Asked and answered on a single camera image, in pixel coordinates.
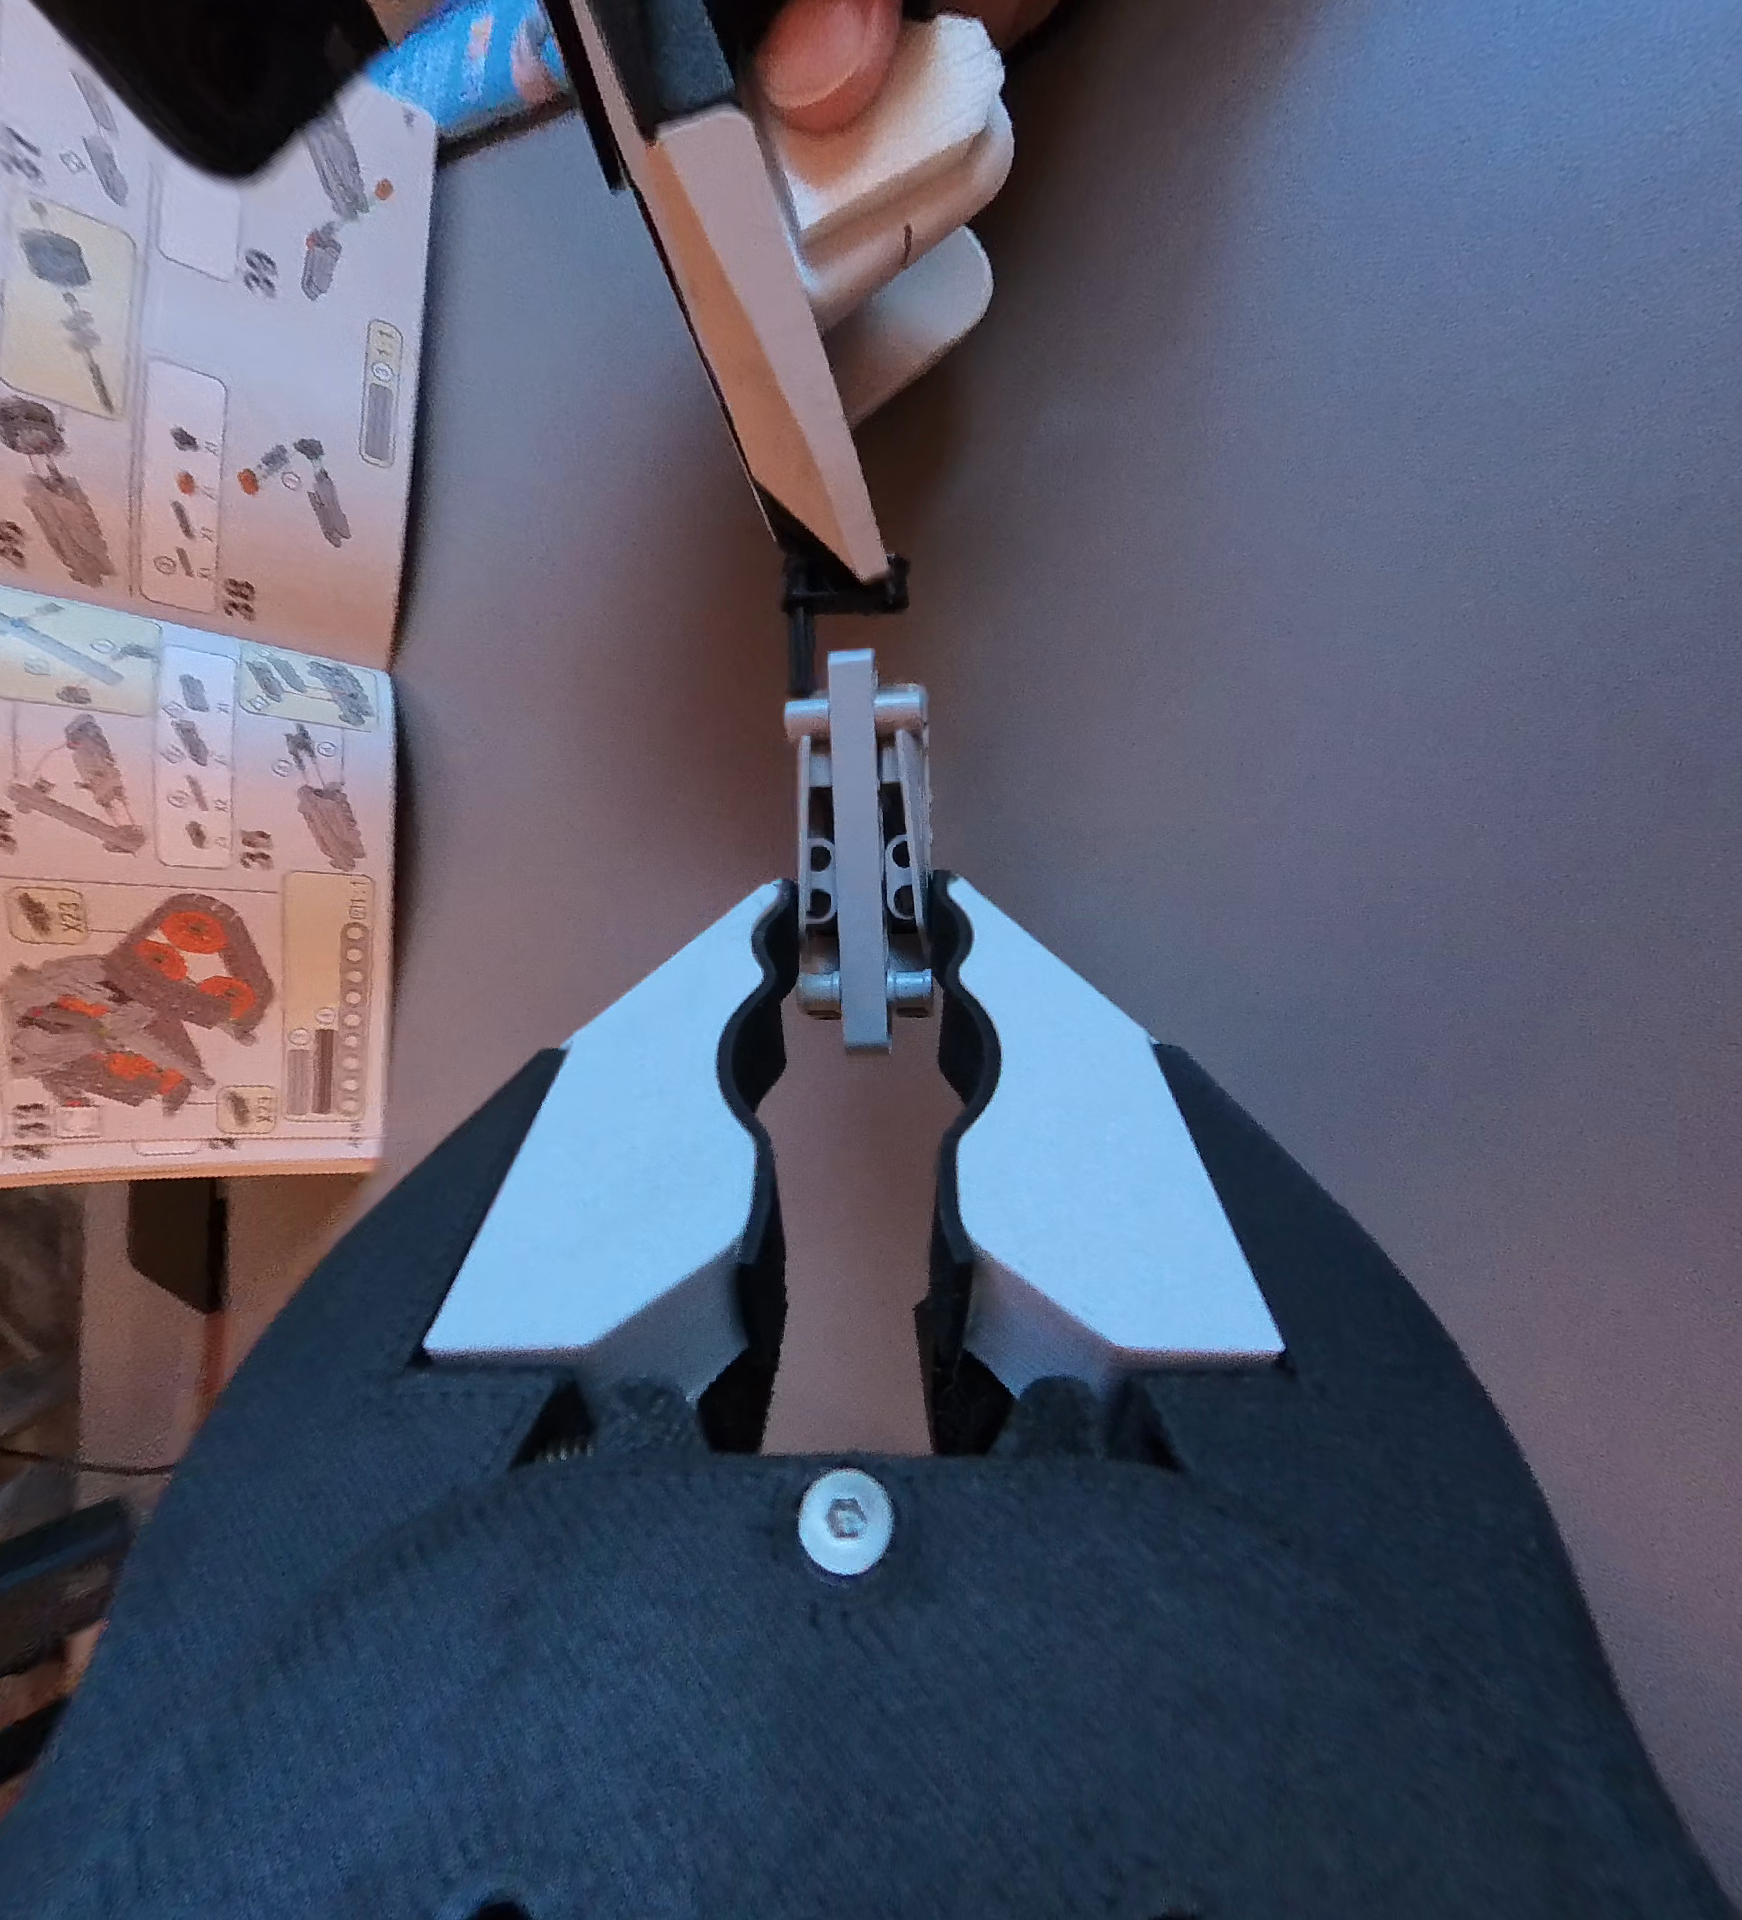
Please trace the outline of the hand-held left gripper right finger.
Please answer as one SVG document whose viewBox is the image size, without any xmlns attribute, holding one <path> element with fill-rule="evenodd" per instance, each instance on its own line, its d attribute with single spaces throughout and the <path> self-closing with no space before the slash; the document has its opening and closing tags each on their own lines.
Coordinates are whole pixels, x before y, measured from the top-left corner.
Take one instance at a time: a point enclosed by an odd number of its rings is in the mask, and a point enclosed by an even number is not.
<svg viewBox="0 0 1742 1920">
<path fill-rule="evenodd" d="M 1014 1398 L 1070 1380 L 1279 1363 L 1286 1343 L 1150 1032 L 965 876 L 935 876 L 952 1024 L 975 1042 L 945 1137 L 950 1357 Z"/>
</svg>

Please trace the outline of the grey toy brick assembly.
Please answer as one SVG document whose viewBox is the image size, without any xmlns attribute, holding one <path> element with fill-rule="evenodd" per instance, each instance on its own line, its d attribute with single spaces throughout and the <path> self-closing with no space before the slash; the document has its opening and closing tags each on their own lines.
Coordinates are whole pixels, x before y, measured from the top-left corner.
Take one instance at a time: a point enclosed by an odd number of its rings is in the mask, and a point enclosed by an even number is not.
<svg viewBox="0 0 1742 1920">
<path fill-rule="evenodd" d="M 798 980 L 846 1051 L 886 1051 L 932 1009 L 928 697 L 884 684 L 870 649 L 826 656 L 785 706 L 797 753 Z"/>
</svg>

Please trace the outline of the toy brick instruction booklet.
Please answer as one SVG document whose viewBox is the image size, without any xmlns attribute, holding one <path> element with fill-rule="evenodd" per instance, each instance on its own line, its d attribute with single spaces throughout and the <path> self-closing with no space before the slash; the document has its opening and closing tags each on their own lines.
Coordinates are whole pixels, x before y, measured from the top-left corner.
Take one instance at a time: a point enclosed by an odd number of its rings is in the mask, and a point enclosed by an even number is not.
<svg viewBox="0 0 1742 1920">
<path fill-rule="evenodd" d="M 367 1170 L 435 131 L 254 178 L 0 2 L 0 1187 Z"/>
</svg>

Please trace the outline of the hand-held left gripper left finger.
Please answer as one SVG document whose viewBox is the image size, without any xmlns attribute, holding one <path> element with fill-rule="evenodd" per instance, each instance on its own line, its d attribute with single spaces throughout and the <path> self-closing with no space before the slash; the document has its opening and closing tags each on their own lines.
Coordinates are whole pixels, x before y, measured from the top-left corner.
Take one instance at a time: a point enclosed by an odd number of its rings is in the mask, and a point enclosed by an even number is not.
<svg viewBox="0 0 1742 1920">
<path fill-rule="evenodd" d="M 798 916 L 770 881 L 570 1036 L 426 1332 L 441 1363 L 562 1366 L 767 1412 L 787 1326 L 763 1097 Z"/>
</svg>

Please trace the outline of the person's right hand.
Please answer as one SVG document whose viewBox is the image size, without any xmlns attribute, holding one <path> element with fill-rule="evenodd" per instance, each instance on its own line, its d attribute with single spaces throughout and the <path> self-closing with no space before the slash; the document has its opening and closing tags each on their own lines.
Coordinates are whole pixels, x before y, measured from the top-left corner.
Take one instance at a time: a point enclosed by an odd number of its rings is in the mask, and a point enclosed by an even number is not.
<svg viewBox="0 0 1742 1920">
<path fill-rule="evenodd" d="M 829 136 L 876 99 L 898 30 L 898 2 L 788 2 L 763 35 L 751 77 L 788 131 Z"/>
</svg>

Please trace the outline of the black toy brick connector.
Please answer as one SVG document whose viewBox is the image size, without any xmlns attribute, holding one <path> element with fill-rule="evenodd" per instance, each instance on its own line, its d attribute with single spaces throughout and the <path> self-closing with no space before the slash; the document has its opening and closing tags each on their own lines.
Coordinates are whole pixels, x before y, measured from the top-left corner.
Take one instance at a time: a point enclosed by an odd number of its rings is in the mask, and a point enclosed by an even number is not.
<svg viewBox="0 0 1742 1920">
<path fill-rule="evenodd" d="M 780 606 L 787 616 L 787 693 L 808 699 L 814 691 L 816 619 L 821 616 L 880 616 L 906 611 L 908 561 L 886 556 L 884 572 L 856 580 L 826 552 L 782 556 Z"/>
</svg>

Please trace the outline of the blue printed package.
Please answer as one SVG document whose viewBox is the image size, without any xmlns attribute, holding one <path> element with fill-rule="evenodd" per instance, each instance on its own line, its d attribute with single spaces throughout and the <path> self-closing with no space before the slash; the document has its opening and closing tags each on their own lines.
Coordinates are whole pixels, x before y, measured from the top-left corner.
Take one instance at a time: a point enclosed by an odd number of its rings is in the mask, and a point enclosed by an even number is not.
<svg viewBox="0 0 1742 1920">
<path fill-rule="evenodd" d="M 523 133 L 572 105 L 539 2 L 443 5 L 376 56 L 364 77 L 426 112 L 443 152 Z"/>
</svg>

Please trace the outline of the grey desk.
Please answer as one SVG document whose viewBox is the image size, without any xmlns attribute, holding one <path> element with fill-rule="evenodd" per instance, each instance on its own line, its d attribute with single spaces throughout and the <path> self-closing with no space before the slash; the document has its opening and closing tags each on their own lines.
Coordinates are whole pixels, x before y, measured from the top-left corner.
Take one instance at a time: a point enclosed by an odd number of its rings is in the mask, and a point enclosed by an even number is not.
<svg viewBox="0 0 1742 1920">
<path fill-rule="evenodd" d="M 860 435 L 932 851 L 1437 1310 L 1742 1909 L 1742 2 L 1079 5 Z M 374 1179 L 788 867 L 778 572 L 583 128 L 433 205 Z"/>
</svg>

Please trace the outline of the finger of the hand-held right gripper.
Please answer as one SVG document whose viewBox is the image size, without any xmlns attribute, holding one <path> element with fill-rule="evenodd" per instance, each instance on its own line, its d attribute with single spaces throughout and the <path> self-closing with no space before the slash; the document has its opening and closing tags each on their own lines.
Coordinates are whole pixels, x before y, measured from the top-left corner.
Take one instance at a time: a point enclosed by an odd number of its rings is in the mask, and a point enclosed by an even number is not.
<svg viewBox="0 0 1742 1920">
<path fill-rule="evenodd" d="M 567 81 L 633 193 L 793 578 L 898 586 L 856 427 L 982 316 L 971 229 L 997 194 L 997 50 L 908 20 L 866 112 L 831 136 L 748 99 L 719 5 L 570 5 Z"/>
</svg>

